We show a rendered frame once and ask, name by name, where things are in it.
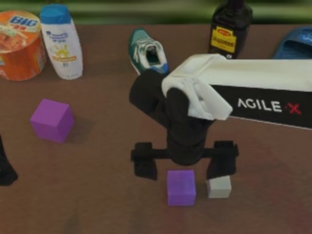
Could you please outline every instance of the sneaker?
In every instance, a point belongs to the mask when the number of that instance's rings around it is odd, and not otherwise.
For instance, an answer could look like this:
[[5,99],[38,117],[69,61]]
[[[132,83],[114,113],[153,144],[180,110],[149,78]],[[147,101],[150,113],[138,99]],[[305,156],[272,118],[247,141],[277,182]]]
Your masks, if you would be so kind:
[[147,69],[161,74],[168,72],[164,49],[159,41],[152,39],[144,29],[136,29],[129,39],[128,53],[138,75]]

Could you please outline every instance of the sauce bottle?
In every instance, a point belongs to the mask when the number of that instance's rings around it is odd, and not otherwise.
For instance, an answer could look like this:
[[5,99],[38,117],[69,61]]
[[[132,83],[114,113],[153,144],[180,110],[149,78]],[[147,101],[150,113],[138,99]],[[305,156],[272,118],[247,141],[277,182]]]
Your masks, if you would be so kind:
[[241,52],[253,11],[244,0],[227,0],[214,12],[211,24],[209,50],[227,59],[236,59]]
[[62,4],[44,6],[40,13],[44,43],[50,61],[62,79],[82,76],[82,51],[68,8]]

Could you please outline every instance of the dark bottle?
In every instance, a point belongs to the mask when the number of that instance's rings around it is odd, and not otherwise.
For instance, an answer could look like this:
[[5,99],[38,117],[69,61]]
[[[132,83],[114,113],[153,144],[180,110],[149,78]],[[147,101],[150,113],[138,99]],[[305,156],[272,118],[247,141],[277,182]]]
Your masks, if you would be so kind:
[[252,19],[253,11],[244,0],[228,0],[220,5],[213,14],[208,53],[237,58]]

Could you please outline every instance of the blue bottle cap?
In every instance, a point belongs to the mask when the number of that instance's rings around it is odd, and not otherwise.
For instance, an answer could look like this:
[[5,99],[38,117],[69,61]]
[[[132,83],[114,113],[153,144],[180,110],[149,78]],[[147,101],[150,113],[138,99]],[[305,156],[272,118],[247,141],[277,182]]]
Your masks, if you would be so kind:
[[68,24],[71,22],[68,8],[62,4],[50,4],[42,7],[40,20],[43,24]]

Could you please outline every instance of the purple block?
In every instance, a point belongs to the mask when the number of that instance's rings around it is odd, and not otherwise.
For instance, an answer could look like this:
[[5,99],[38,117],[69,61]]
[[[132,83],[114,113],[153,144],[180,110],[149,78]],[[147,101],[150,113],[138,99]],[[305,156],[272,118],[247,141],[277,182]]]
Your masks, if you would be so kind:
[[167,193],[169,206],[193,206],[196,198],[194,171],[168,171]]
[[63,143],[74,125],[69,104],[43,99],[30,123],[39,138]]

